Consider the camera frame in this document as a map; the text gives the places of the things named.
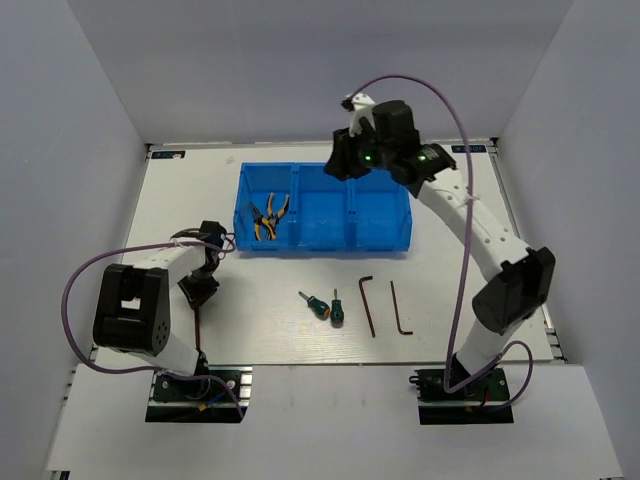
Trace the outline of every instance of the yellow handle pliers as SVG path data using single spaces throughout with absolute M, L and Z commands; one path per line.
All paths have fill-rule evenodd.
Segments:
M 256 240 L 262 240 L 261 228 L 265 227 L 267 229 L 267 238 L 269 240 L 276 239 L 276 226 L 278 222 L 289 210 L 289 195 L 285 197 L 284 204 L 282 208 L 278 210 L 276 214 L 273 213 L 273 197 L 275 193 L 271 192 L 269 194 L 269 198 L 267 199 L 267 217 L 262 215 L 258 207 L 252 202 L 251 203 L 251 213 L 253 214 L 253 229 L 256 236 Z

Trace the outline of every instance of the screwdriver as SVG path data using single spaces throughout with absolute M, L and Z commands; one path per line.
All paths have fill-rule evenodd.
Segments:
M 298 293 L 302 298 L 304 298 L 307 301 L 307 307 L 313 310 L 313 313 L 315 313 L 319 319 L 321 320 L 327 319 L 330 312 L 329 305 L 324 303 L 322 300 L 318 300 L 314 296 L 309 297 L 302 292 L 298 292 Z
M 342 302 L 338 300 L 338 289 L 333 290 L 334 299 L 331 300 L 331 325 L 340 328 L 344 322 L 344 312 L 342 311 Z

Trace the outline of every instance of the allen wrench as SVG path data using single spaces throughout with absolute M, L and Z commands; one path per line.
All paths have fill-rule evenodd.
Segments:
M 376 338 L 376 329 L 373 328 L 373 320 L 371 319 L 371 312 L 369 311 L 369 304 L 367 303 L 367 297 L 364 294 L 364 288 L 362 284 L 364 282 L 368 282 L 369 280 L 373 280 L 373 276 L 362 277 L 358 280 L 358 285 L 360 286 L 360 294 L 362 295 L 362 303 L 364 303 L 364 311 L 367 313 L 367 320 L 369 320 L 369 328 L 371 329 L 371 336 Z
M 393 280 L 391 280 L 391 282 L 389 283 L 391 284 L 391 296 L 393 297 L 393 309 L 396 311 L 396 325 L 398 327 L 398 332 L 400 333 L 400 335 L 413 335 L 413 332 L 405 332 L 400 327 L 400 315 L 398 314 L 398 301 L 396 300 L 396 289 L 393 287 Z M 369 309 L 367 308 L 366 302 L 364 305 L 368 313 Z

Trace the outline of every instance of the white work platform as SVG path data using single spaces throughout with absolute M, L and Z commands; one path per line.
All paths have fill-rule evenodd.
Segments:
M 330 144 L 213 146 L 187 149 L 184 158 L 150 159 L 127 245 L 166 241 L 181 229 L 198 227 L 202 220 L 217 220 L 231 231 L 243 162 L 326 162 L 330 153 Z M 453 157 L 466 178 L 464 155 Z M 491 158 L 487 153 L 474 153 L 472 158 L 477 195 L 505 227 L 512 228 Z M 433 212 L 411 196 L 410 201 L 413 232 L 406 254 L 227 255 L 214 275 L 220 288 L 201 309 L 202 349 L 209 363 L 443 362 L 462 245 Z M 124 263 L 149 253 L 127 255 Z M 358 279 L 366 275 L 374 277 L 365 284 L 365 291 L 376 338 L 371 337 L 358 289 Z M 395 284 L 402 327 L 412 330 L 412 336 L 402 336 L 396 329 L 390 280 Z M 458 346 L 474 319 L 471 298 L 485 283 L 472 262 Z M 329 302 L 334 288 L 345 312 L 341 329 L 316 319 L 298 296 L 302 290 Z M 172 331 L 193 343 L 193 312 L 177 287 L 171 292 L 171 316 Z M 514 338 L 527 342 L 536 360 L 553 358 L 541 311 Z M 514 348 L 507 359 L 524 360 L 526 355 Z M 100 350 L 98 362 L 139 363 L 106 349 Z

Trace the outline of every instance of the white table surface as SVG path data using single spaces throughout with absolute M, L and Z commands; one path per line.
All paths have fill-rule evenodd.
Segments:
M 145 423 L 151 373 L 78 368 L 51 451 L 71 480 L 565 479 L 619 476 L 584 368 L 545 365 L 514 424 L 421 426 L 413 367 L 258 366 L 244 421 Z M 508 365 L 512 392 L 526 367 Z
M 254 145 L 187 150 L 183 159 L 149 160 L 128 246 L 164 241 L 202 220 L 233 228 L 233 211 L 243 162 L 325 162 L 328 144 Z M 453 154 L 466 173 L 464 155 Z M 509 217 L 490 158 L 473 154 L 476 191 L 505 226 Z M 211 364 L 319 364 L 442 362 L 451 328 L 462 246 L 442 221 L 413 197 L 413 233 L 406 254 L 316 255 L 309 258 L 265 258 L 256 254 L 227 256 L 214 275 L 221 286 L 201 309 L 202 347 Z M 127 255 L 124 263 L 148 253 Z M 358 289 L 365 284 L 376 338 L 372 338 Z M 403 329 L 395 325 L 389 281 L 396 287 Z M 472 264 L 467 301 L 458 334 L 459 346 L 473 322 L 471 298 L 484 285 Z M 314 318 L 298 290 L 329 302 L 337 288 L 345 322 L 333 329 Z M 194 341 L 193 312 L 176 287 L 171 292 L 172 331 Z M 538 311 L 514 338 L 527 342 L 536 360 L 553 355 Z M 524 360 L 512 349 L 508 360 Z M 137 361 L 101 349 L 101 364 L 123 366 Z

